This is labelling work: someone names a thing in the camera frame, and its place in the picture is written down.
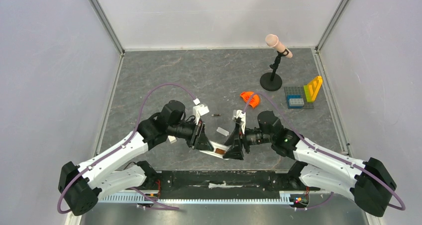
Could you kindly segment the orange AAA battery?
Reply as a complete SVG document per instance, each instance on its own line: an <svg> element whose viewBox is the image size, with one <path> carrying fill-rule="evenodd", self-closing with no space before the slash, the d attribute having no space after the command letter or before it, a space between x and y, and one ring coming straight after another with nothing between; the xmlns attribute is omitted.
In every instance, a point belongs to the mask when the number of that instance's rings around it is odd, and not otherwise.
<svg viewBox="0 0 422 225"><path fill-rule="evenodd" d="M222 150L222 149L219 149L219 148L216 148L216 149L214 150L214 152L215 152L216 154L219 154L219 155L224 155L224 154L225 154L225 150Z"/></svg>

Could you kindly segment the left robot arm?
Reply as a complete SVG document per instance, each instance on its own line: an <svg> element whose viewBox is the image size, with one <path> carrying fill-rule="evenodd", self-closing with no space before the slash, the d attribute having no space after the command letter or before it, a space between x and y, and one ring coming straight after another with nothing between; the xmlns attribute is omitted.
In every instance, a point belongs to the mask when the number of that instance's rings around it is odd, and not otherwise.
<svg viewBox="0 0 422 225"><path fill-rule="evenodd" d="M215 152L209 142L201 117L209 113L207 105L199 99L193 101L193 114L186 117L183 103L172 100L160 112L138 121L121 141L79 164L72 161L61 168L58 190L60 198L57 210L61 214L81 216L91 210L99 200L125 189L142 187L151 189L156 184L154 173L143 165L125 170L119 168L129 160L152 150L167 141L182 138L189 147L203 152Z"/></svg>

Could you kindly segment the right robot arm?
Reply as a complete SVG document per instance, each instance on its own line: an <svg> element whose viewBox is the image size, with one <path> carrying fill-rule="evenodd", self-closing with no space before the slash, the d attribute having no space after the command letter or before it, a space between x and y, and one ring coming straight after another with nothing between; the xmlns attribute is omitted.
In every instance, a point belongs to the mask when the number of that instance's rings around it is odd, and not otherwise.
<svg viewBox="0 0 422 225"><path fill-rule="evenodd" d="M246 128L246 114L241 110L233 112L233 120L235 128L225 142L229 148L224 159L243 160L252 145L270 144L278 155L295 160L287 176L291 188L306 186L340 194L376 217L392 206L397 184L380 160L364 161L324 148L285 128L272 111L261 112L254 129Z"/></svg>

